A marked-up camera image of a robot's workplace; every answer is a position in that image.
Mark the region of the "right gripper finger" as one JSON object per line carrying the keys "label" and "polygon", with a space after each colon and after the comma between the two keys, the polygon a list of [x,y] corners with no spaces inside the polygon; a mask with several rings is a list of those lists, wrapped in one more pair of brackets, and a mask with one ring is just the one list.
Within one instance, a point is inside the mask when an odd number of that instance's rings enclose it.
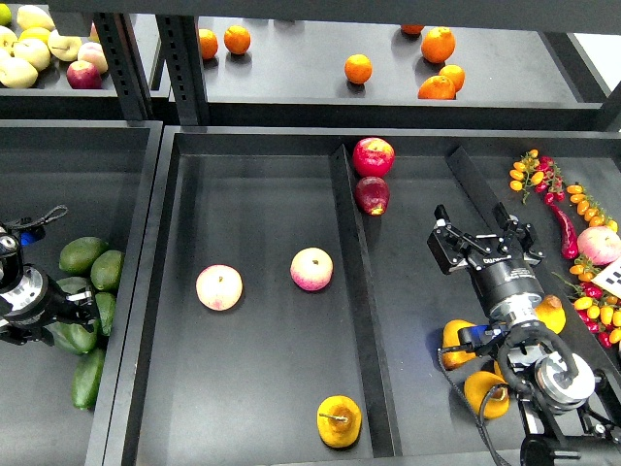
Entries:
{"label": "right gripper finger", "polygon": [[538,236],[531,223],[521,222],[511,215],[502,202],[498,202],[492,213],[501,229],[498,251],[513,257],[520,255],[526,262],[541,262],[544,253],[538,246]]}
{"label": "right gripper finger", "polygon": [[435,226],[427,240],[427,246],[439,268],[445,275],[479,266],[488,248],[475,236],[452,225],[443,204],[434,210]]}

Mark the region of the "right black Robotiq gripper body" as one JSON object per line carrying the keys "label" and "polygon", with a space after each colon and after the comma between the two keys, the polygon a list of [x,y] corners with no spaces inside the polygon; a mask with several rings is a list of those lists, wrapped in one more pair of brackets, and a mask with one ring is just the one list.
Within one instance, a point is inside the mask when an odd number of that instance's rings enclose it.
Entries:
{"label": "right black Robotiq gripper body", "polygon": [[533,270],[539,263],[513,252],[467,253],[468,272],[481,308],[488,318],[531,314],[542,301],[543,289]]}

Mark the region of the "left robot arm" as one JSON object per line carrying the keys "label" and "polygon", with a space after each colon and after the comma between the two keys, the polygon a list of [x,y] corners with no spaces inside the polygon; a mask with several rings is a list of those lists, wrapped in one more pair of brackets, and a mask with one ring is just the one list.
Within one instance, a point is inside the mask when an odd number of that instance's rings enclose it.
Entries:
{"label": "left robot arm", "polygon": [[1,340],[21,346],[54,344],[49,326],[76,324],[93,333],[99,313],[93,288],[64,291],[48,273],[24,261],[23,248],[45,237],[45,226],[68,213],[58,205],[43,216],[1,225]]}

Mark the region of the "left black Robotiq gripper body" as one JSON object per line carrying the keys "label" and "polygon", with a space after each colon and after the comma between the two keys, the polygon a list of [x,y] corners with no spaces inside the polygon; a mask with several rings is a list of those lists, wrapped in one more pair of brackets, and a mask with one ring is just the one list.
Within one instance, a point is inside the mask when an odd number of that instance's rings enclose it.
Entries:
{"label": "left black Robotiq gripper body", "polygon": [[21,346],[28,342],[54,345],[48,326],[79,324],[87,331],[99,322],[94,288],[67,294],[55,280],[31,264],[20,272],[1,273],[1,340]]}

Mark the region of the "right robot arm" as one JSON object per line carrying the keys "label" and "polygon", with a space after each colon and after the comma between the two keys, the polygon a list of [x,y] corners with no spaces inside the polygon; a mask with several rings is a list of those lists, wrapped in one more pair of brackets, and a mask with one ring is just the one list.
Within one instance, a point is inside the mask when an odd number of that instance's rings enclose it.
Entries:
{"label": "right robot arm", "polygon": [[469,408],[494,463],[506,460],[493,447],[484,411],[492,395],[504,388],[518,403],[525,432],[521,464],[619,464],[620,400],[611,381],[537,317],[544,293],[532,267],[542,253],[534,248],[531,226],[507,214],[502,204],[494,209],[501,228],[497,234],[459,230],[442,205],[434,216],[427,240],[431,253],[444,274],[469,273],[488,319],[459,329],[457,343],[440,348],[438,356],[464,352],[489,356],[498,364],[501,381]]}

